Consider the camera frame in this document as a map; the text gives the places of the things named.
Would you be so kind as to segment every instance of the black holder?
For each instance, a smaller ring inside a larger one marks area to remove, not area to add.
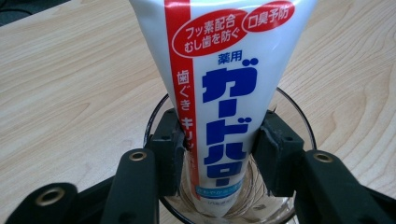
[[[180,185],[183,140],[177,115],[168,110],[145,148],[122,156],[114,177],[80,193],[67,183],[37,189],[7,223],[159,223],[158,199],[175,195]],[[269,192],[296,192],[300,223],[396,223],[394,199],[359,184],[334,155],[305,152],[303,144],[268,111],[252,151]]]

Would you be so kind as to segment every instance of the red oval label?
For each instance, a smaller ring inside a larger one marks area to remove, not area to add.
[[[172,47],[178,55],[188,58],[227,49],[247,34],[242,28],[247,14],[236,8],[207,13],[180,27]]]
[[[262,5],[250,12],[243,21],[247,32],[263,32],[272,30],[293,15],[295,6],[289,1],[275,1]]]

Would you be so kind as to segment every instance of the light wooden desk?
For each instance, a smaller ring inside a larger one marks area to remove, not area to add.
[[[393,198],[395,11],[392,0],[319,0],[279,84],[319,148]],[[126,0],[74,0],[1,27],[0,222],[48,183],[83,190],[114,175],[163,95]]]

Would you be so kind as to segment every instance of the clear glass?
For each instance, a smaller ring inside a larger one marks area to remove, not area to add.
[[[167,96],[163,97],[154,109],[145,133],[144,145],[153,134],[163,112],[172,108]],[[277,113],[288,125],[304,139],[304,150],[317,149],[312,129],[299,106],[281,89],[276,89],[268,108]],[[229,212],[222,218],[199,213],[189,193],[186,167],[182,170],[179,194],[162,197],[163,205],[184,223],[285,223],[294,216],[294,198],[277,198],[269,196],[262,181],[262,176],[252,157],[238,199]]]

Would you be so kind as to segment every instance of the wooden table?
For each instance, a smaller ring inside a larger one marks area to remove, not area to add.
[[[396,198],[394,12],[392,0],[319,0],[279,86],[320,149]],[[0,222],[48,183],[83,190],[114,175],[165,93],[126,0],[73,0],[1,27]]]

